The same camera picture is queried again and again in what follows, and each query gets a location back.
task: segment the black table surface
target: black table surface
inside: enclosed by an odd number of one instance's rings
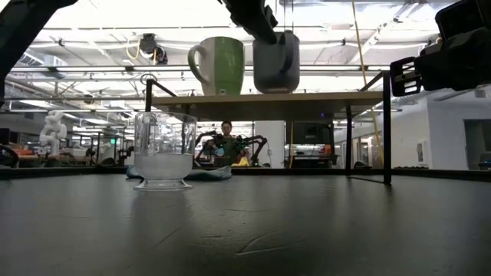
[[[122,175],[0,182],[0,275],[491,275],[489,183]]]

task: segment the man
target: man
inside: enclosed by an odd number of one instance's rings
[[[215,159],[213,161],[213,165],[216,167],[230,166],[239,161],[240,153],[237,153],[235,147],[236,138],[230,135],[232,132],[232,123],[224,121],[222,123],[222,132],[222,148],[219,149],[211,142],[212,148],[216,151]]]

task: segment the mug handle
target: mug handle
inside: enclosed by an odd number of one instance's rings
[[[284,44],[286,48],[285,63],[283,64],[283,68],[280,70],[280,72],[285,73],[292,67],[293,57],[295,55],[295,49],[293,47],[295,44],[295,35],[293,34],[293,31],[288,30],[283,32],[282,36],[280,37],[279,44]]]
[[[193,46],[187,53],[187,63],[189,65],[189,68],[191,68],[191,72],[193,72],[198,81],[202,83],[208,83],[208,80],[201,74],[201,71],[196,66],[196,61],[194,60],[194,55],[196,52],[204,56],[206,54],[206,49],[201,45]]]

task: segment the towel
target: towel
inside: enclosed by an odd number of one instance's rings
[[[126,176],[130,179],[143,179],[143,177],[138,175],[138,172],[134,166],[128,166]],[[184,179],[197,181],[219,181],[229,179],[230,177],[232,177],[232,168],[230,168],[230,166],[224,166],[223,168],[214,170],[194,169]]]

